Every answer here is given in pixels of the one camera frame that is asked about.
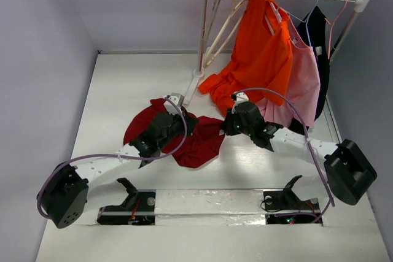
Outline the dark red t shirt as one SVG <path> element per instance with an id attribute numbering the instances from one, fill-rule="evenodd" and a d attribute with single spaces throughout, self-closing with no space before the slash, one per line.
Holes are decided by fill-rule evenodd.
<path id="1" fill-rule="evenodd" d="M 136 139 L 154 119 L 154 116 L 165 112 L 163 98 L 152 99 L 150 106 L 138 113 L 127 127 L 123 144 Z M 173 153 L 173 158 L 180 166 L 196 169 L 219 154 L 225 134 L 221 130 L 223 121 L 207 116 L 198 117 L 198 124 L 179 150 Z"/>

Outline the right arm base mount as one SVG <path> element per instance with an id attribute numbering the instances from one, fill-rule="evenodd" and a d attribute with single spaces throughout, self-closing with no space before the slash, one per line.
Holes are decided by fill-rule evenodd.
<path id="1" fill-rule="evenodd" d="M 280 190 L 263 192 L 260 208 L 266 213 L 267 225 L 311 224 L 315 219 L 317 219 L 316 223 L 322 224 L 318 200 L 315 204 L 312 204 L 310 199 L 302 201 L 292 191 L 301 177 L 301 175 L 295 176 Z"/>

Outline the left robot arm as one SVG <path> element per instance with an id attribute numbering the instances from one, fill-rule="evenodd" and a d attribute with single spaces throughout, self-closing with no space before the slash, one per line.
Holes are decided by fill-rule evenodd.
<path id="1" fill-rule="evenodd" d="M 181 111 L 177 115 L 157 114 L 140 135 L 116 154 L 80 156 L 59 164 L 37 194 L 37 209 L 59 229 L 73 224 L 93 199 L 92 191 L 106 183 L 123 185 L 115 194 L 117 210 L 134 212 L 139 192 L 123 175 L 167 157 L 163 149 L 176 137 L 184 142 L 198 119 Z"/>

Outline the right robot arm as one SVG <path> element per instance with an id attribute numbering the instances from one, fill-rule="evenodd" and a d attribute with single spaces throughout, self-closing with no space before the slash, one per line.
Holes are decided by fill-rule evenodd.
<path id="1" fill-rule="evenodd" d="M 377 178 L 374 167 L 355 142 L 345 139 L 337 144 L 307 138 L 265 121 L 250 101 L 227 109 L 222 129 L 228 136 L 243 134 L 260 148 L 315 165 L 328 196 L 347 205 L 356 205 Z"/>

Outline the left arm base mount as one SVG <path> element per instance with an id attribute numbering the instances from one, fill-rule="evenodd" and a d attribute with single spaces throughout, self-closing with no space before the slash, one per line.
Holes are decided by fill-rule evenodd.
<path id="1" fill-rule="evenodd" d="M 128 179 L 119 178 L 127 193 L 119 205 L 101 207 L 96 221 L 100 225 L 145 226 L 155 224 L 155 190 L 138 190 Z"/>

